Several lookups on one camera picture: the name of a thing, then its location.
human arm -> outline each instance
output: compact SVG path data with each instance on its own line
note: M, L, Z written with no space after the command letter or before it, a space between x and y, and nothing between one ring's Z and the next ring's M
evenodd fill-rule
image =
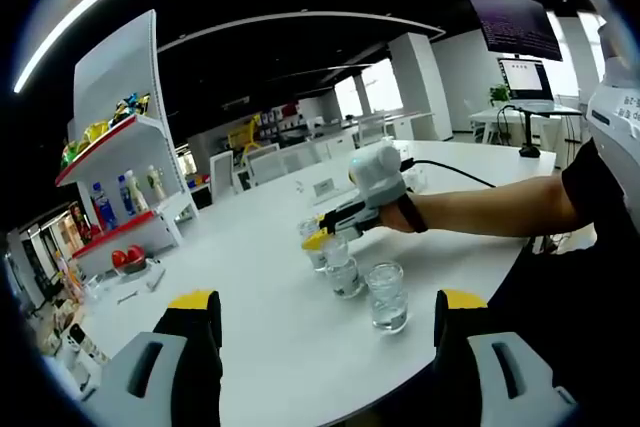
M411 200L429 229L528 237L570 232L587 224L559 175L479 191L411 194ZM380 218L384 226L413 232L395 204L384 206Z

round white table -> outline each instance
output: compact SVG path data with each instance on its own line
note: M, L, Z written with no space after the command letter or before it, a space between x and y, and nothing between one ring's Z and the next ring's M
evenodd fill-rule
M517 148L453 142L396 142L403 158L443 162L494 184L551 174L555 154L523 159ZM374 329L366 291L334 297L300 248L297 224L354 195L313 205L313 184L345 187L348 156L308 167L201 212L182 247L162 257L167 271L154 293L117 305L129 285L89 307L83 328L110 356L150 331L168 303L195 289L216 289L222 303L222 425L331 424L372 405L434 357L436 292L456 288L489 298L524 245L443 231L401 234L385 228L350 244L359 269L399 262L409 292L409 322L394 336ZM482 189L459 174L420 166L425 193Z

computer screen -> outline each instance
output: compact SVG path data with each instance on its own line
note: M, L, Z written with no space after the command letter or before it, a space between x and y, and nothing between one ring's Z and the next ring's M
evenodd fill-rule
M498 64L513 100L553 100L541 61L498 59Z
M470 0L492 52L562 60L542 4L533 0Z

water glass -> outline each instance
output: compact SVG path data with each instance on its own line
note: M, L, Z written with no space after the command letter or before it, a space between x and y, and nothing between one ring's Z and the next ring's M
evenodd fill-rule
M320 230L318 221L315 218L303 220L298 224L298 232L300 233L300 242L304 242L313 234ZM311 261L313 270L316 272L324 272L327 266L327 259L322 250L305 250L307 257Z
M395 262L377 264L366 275L374 327L400 332L407 323L408 295L402 285L402 267Z
M343 299L350 299L364 287L358 272L356 260L349 255L347 241L340 236L329 239L323 248L327 259L326 274L333 293Z

monitor stand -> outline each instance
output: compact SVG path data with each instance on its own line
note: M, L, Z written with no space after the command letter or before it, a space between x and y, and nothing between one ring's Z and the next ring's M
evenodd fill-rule
M523 112L524 114L524 145L520 149L520 157L528 157L537 159L540 157L540 150L533 145L531 138L531 112Z

